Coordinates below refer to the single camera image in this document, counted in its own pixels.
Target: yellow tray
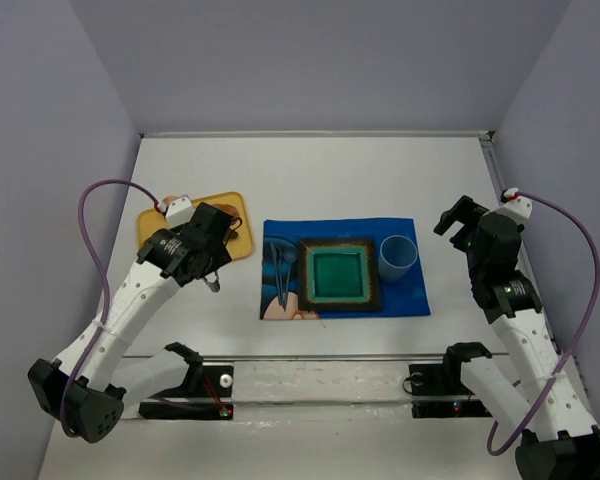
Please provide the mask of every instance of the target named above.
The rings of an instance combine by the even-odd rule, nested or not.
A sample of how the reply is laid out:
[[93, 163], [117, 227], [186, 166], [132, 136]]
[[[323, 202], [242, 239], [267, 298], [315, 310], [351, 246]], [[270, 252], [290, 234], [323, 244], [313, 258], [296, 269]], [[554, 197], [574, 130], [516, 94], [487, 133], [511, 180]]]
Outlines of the yellow tray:
[[[222, 203], [232, 205], [240, 212], [240, 218], [242, 218], [242, 225], [240, 225], [236, 232], [238, 238], [229, 240], [227, 244], [227, 250], [231, 255], [232, 260], [238, 260], [240, 258], [247, 257], [253, 252], [253, 235], [251, 235], [251, 227], [249, 226], [249, 217], [247, 216], [247, 208], [244, 205], [244, 199], [238, 192], [226, 192], [218, 195], [211, 195], [209, 197], [196, 198], [192, 200], [193, 206], [197, 206], [199, 203], [205, 202], [209, 204]], [[161, 228], [169, 228], [167, 221], [162, 215], [156, 212], [154, 209], [145, 210], [136, 220], [136, 227], [138, 232], [138, 248], [144, 245], [144, 242]]]

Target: white table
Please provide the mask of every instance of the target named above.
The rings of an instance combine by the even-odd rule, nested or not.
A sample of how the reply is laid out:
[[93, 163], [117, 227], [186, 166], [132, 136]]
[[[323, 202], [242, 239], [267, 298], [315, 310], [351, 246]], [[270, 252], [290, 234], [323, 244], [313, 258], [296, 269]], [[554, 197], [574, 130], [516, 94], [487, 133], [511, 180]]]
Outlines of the white table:
[[[153, 355], [173, 341], [207, 356], [429, 354], [460, 341], [504, 352], [471, 297], [464, 255], [433, 234], [440, 214], [463, 194], [497, 205], [477, 138], [144, 139], [133, 180], [159, 197], [240, 192], [256, 251], [221, 269], [219, 294], [198, 282], [179, 292], [129, 355]], [[136, 217], [150, 207], [130, 191], [109, 266], [113, 288], [135, 258]], [[415, 220], [431, 316], [258, 319], [265, 219], [376, 216]]]
[[[513, 381], [508, 357], [495, 358]], [[515, 448], [486, 452], [492, 419], [414, 420], [407, 370], [404, 361], [238, 362], [232, 422], [122, 420], [95, 445], [56, 423], [39, 480], [520, 479]], [[586, 399], [573, 362], [565, 371]]]

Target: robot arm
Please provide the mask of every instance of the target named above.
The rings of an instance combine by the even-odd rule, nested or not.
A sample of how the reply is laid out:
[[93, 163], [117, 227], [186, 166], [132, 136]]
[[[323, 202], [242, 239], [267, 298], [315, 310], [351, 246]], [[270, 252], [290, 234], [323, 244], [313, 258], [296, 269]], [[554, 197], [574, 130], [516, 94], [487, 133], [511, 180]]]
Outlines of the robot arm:
[[[451, 384], [461, 383], [476, 394], [507, 432], [535, 413], [516, 450], [523, 479], [600, 478], [600, 428], [567, 376], [555, 372], [560, 359], [540, 298], [516, 269], [531, 200], [516, 189], [504, 192], [502, 200], [504, 205], [488, 211], [464, 196], [442, 214], [434, 231], [443, 235], [454, 222], [462, 224], [451, 243], [466, 253], [473, 297], [509, 353], [524, 394], [509, 385], [481, 344], [449, 347], [445, 375]], [[532, 412], [531, 405], [545, 390], [547, 397]]]
[[217, 277], [211, 283], [206, 276], [231, 261], [225, 247], [231, 215], [204, 203], [194, 211], [186, 197], [177, 199], [169, 210], [172, 228], [154, 233], [138, 251], [113, 298], [106, 325], [92, 321], [52, 362], [39, 359], [29, 370], [38, 403], [60, 419], [70, 374], [101, 330], [64, 397], [67, 424], [89, 443], [104, 438], [124, 409], [167, 388], [195, 384], [202, 374], [202, 358], [177, 343], [153, 358], [117, 370], [129, 346], [167, 300], [197, 279], [218, 291]]

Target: blue cup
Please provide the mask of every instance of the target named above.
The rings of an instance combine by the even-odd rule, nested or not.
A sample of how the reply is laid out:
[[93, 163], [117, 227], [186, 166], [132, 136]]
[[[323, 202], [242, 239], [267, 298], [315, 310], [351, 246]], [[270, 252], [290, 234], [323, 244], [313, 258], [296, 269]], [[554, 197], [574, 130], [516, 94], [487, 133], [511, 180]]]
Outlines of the blue cup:
[[387, 283], [396, 283], [418, 260], [418, 247], [410, 238], [392, 235], [380, 245], [378, 273]]

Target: gray wall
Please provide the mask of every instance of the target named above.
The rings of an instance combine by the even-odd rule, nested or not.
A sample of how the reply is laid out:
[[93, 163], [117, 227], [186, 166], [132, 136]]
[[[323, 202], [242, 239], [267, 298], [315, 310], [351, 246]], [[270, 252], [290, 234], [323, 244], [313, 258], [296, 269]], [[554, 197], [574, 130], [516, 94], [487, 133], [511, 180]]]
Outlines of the gray wall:
[[[78, 196], [97, 179], [129, 177], [137, 146], [68, 2], [0, 0], [1, 480], [36, 478], [47, 444], [51, 421], [37, 407], [29, 366], [62, 349], [97, 305]], [[114, 190], [88, 205], [105, 257], [124, 202]]]
[[[574, 0], [496, 135], [506, 182], [578, 216], [600, 250], [600, 0]], [[566, 345], [593, 281], [580, 233], [557, 214], [534, 210], [525, 232], [551, 326]], [[600, 420], [600, 298], [578, 351]]]
[[71, 0], [138, 129], [495, 129], [568, 0]]

